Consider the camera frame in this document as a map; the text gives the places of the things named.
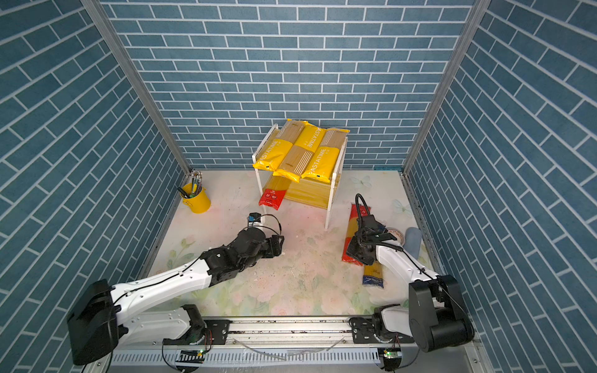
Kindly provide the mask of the red spaghetti package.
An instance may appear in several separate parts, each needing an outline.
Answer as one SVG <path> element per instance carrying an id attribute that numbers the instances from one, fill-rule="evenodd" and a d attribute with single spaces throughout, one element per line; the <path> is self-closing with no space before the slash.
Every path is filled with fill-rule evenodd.
<path id="1" fill-rule="evenodd" d="M 272 176 L 264 187 L 264 192 L 259 200 L 259 205 L 273 208 L 277 211 L 280 208 L 290 185 L 291 180 L 285 177 Z"/>
<path id="2" fill-rule="evenodd" d="M 369 210 L 367 210 L 364 206 L 360 205 L 359 207 L 357 207 L 356 204 L 352 204 L 351 205 L 351 214 L 349 217 L 348 228 L 347 228 L 347 232 L 346 232 L 345 245 L 344 245 L 344 250 L 343 250 L 343 254 L 342 254 L 342 261 L 345 263 L 350 263 L 350 264 L 355 264 L 355 265 L 361 266 L 362 264 L 360 262 L 358 262 L 356 259 L 348 256 L 349 244 L 350 244 L 354 234 L 359 229 L 359 225 L 358 225 L 359 213 L 361 213 L 362 217 L 370 215 Z"/>

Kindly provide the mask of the blue spaghetti package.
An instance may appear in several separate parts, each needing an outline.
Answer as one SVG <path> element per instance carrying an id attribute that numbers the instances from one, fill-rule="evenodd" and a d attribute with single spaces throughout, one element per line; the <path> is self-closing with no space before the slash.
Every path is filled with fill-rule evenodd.
<path id="1" fill-rule="evenodd" d="M 384 288 L 382 265 L 375 261 L 372 265 L 365 265 L 362 284 L 369 287 Z"/>

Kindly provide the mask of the yellow Pastatime pasta package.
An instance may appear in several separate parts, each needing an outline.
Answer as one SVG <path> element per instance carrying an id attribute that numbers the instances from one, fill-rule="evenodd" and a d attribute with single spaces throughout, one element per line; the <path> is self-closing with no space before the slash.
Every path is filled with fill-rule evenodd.
<path id="1" fill-rule="evenodd" d="M 306 121 L 287 121 L 254 162 L 254 169 L 276 171 L 308 124 Z"/>

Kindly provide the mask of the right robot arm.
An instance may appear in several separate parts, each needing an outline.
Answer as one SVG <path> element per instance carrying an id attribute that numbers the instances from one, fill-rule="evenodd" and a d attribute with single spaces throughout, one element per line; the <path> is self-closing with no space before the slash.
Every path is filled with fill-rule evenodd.
<path id="1" fill-rule="evenodd" d="M 474 339 L 474 327 L 464 305 L 458 281 L 427 269 L 413 255 L 420 250 L 422 233 L 410 227 L 404 245 L 370 214 L 357 218 L 358 230 L 348 245 L 347 255 L 361 264 L 379 262 L 408 287 L 408 308 L 385 306 L 373 314 L 376 336 L 395 341 L 404 335 L 424 351 L 456 347 Z"/>

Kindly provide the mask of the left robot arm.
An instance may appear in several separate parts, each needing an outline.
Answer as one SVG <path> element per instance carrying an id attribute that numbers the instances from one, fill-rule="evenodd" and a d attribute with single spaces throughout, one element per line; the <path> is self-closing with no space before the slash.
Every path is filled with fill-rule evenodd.
<path id="1" fill-rule="evenodd" d="M 232 280 L 261 259 L 280 256 L 284 236 L 264 227 L 244 228 L 228 245 L 167 272 L 138 281 L 88 285 L 66 317 L 75 365 L 87 366 L 112 353 L 133 334 L 131 321 L 144 311 L 188 292 Z"/>

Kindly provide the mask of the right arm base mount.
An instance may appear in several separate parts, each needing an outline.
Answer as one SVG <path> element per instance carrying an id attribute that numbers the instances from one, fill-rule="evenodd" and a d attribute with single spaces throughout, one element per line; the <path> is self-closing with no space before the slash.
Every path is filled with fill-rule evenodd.
<path id="1" fill-rule="evenodd" d="M 353 316 L 348 320 L 348 325 L 355 344 L 414 343 L 412 336 L 388 331 L 382 322 L 380 309 L 376 309 L 371 316 Z"/>

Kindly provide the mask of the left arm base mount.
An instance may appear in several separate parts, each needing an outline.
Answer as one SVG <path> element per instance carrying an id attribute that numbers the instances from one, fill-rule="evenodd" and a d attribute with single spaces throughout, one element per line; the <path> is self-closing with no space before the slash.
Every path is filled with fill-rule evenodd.
<path id="1" fill-rule="evenodd" d="M 195 305 L 183 305 L 181 309 L 183 309 L 183 316 L 188 318 L 188 321 L 183 322 L 183 332 L 177 338 L 164 338 L 164 345 L 184 346 L 203 343 L 207 348 L 225 345 L 232 323 L 230 320 L 204 320 Z"/>

